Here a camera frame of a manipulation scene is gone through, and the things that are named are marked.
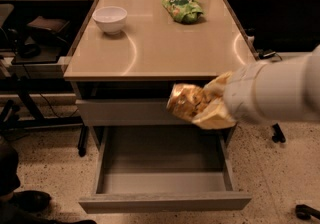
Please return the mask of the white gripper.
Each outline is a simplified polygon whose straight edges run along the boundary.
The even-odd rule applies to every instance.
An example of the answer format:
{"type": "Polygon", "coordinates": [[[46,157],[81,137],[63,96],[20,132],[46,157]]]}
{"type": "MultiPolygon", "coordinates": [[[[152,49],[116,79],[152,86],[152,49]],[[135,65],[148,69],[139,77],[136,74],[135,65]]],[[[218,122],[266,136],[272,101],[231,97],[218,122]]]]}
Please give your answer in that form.
{"type": "Polygon", "coordinates": [[[236,121],[268,123],[264,113],[269,89],[264,74],[267,66],[268,62],[265,61],[252,63],[233,74],[229,71],[211,80],[203,90],[211,95],[223,95],[224,101],[221,98],[213,99],[192,119],[192,123],[205,130],[231,128],[236,121]]]}

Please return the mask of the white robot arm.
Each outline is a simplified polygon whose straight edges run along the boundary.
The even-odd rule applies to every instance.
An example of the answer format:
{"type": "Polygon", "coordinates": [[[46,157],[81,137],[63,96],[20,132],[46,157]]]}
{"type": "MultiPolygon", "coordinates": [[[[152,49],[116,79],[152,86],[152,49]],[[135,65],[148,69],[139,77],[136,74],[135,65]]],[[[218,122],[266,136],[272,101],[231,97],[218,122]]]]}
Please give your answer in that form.
{"type": "Polygon", "coordinates": [[[221,129],[238,122],[320,120],[320,49],[280,62],[258,61],[212,80],[204,90],[215,99],[192,123],[221,129]]]}

